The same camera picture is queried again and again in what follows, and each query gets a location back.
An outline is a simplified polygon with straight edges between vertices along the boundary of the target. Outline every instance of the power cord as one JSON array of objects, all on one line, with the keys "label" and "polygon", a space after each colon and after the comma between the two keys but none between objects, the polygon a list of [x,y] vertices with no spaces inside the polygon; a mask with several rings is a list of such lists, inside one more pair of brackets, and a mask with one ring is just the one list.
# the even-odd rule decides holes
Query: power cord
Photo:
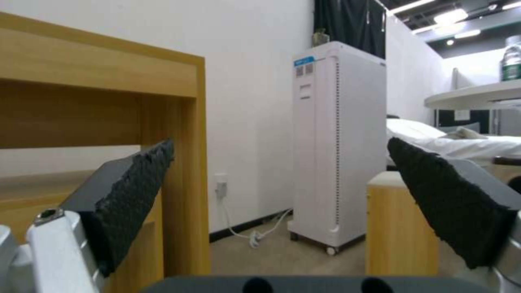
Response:
[{"label": "power cord", "polygon": [[222,204],[222,207],[225,211],[225,215],[226,215],[226,224],[228,226],[228,230],[230,230],[230,232],[232,234],[234,234],[235,236],[237,237],[241,237],[241,238],[244,238],[244,239],[248,239],[250,241],[250,247],[251,248],[257,248],[259,246],[259,242],[261,239],[263,239],[264,237],[268,236],[268,234],[270,234],[271,232],[275,231],[277,229],[277,227],[280,225],[280,223],[282,222],[282,220],[284,220],[284,218],[287,216],[287,214],[289,214],[289,212],[293,211],[293,209],[288,209],[287,211],[285,211],[282,216],[279,218],[279,220],[277,221],[277,223],[275,224],[275,226],[273,228],[271,228],[270,230],[264,232],[264,233],[260,233],[259,231],[257,230],[253,230],[249,236],[246,236],[246,235],[243,235],[243,234],[239,234],[239,233],[236,233],[232,228],[231,228],[231,225],[230,225],[230,214],[228,213],[228,208],[226,208],[226,204],[224,202],[224,200],[222,199],[221,200],[221,204]]}]

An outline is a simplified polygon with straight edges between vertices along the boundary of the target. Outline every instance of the white pillow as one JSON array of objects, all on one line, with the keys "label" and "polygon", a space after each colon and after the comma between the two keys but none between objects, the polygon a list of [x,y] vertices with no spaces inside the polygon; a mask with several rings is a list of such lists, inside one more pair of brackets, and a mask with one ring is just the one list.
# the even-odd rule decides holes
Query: white pillow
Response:
[{"label": "white pillow", "polygon": [[427,124],[405,119],[387,119],[387,132],[388,136],[411,139],[438,138],[446,135],[445,132]]}]

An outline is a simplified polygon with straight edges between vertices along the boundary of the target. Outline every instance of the white air purifier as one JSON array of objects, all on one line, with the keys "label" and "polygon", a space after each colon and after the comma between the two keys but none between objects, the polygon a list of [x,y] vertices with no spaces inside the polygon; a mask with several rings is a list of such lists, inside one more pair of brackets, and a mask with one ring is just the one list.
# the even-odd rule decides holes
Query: white air purifier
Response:
[{"label": "white air purifier", "polygon": [[300,54],[293,71],[293,220],[329,254],[366,232],[366,184],[386,168],[386,64],[340,42]]}]

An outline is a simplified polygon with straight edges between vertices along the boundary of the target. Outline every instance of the ceiling light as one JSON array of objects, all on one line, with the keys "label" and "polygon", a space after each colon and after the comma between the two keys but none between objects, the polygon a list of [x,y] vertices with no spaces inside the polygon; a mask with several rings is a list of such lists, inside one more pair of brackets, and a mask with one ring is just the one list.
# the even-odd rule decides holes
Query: ceiling light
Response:
[{"label": "ceiling light", "polygon": [[403,6],[397,7],[395,9],[391,9],[391,10],[389,10],[388,13],[389,14],[397,14],[397,13],[400,13],[400,12],[403,12],[403,11],[406,11],[406,10],[409,10],[409,9],[421,6],[423,4],[434,2],[434,1],[435,0],[419,0],[419,1],[416,1],[416,2],[409,3],[407,5],[403,5]]},{"label": "ceiling light", "polygon": [[519,7],[519,6],[521,6],[521,1],[507,4],[507,5],[503,6],[503,10],[516,8],[516,7]]},{"label": "ceiling light", "polygon": [[465,27],[465,24],[460,22],[460,23],[454,23],[449,26],[435,28],[434,32],[437,35],[456,34],[456,33],[460,32],[461,30],[463,30],[464,27]]},{"label": "ceiling light", "polygon": [[413,30],[412,33],[417,34],[417,33],[425,32],[425,31],[430,31],[430,30],[438,28],[438,27],[440,27],[440,25],[431,25],[428,27],[422,27],[422,28]]},{"label": "ceiling light", "polygon": [[472,31],[459,33],[459,34],[455,35],[454,37],[456,39],[462,39],[462,38],[468,38],[469,36],[479,35],[480,33],[481,33],[480,30],[472,30]]},{"label": "ceiling light", "polygon": [[440,14],[434,17],[434,21],[440,25],[450,25],[460,20],[464,20],[468,14],[463,9],[456,9],[447,13]]}]

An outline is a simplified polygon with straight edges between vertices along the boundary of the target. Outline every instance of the gray carpet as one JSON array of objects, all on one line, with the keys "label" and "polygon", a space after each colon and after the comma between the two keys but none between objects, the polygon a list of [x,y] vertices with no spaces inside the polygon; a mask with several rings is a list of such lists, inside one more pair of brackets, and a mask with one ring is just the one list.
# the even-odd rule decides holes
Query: gray carpet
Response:
[{"label": "gray carpet", "polygon": [[[275,223],[254,229],[264,232]],[[249,235],[251,230],[242,234]],[[348,246],[330,257],[320,244],[306,239],[290,240],[287,225],[262,239],[257,249],[247,239],[227,237],[210,244],[214,275],[364,275],[365,242]],[[454,276],[464,269],[463,260],[452,249],[440,245],[441,276]]]}]

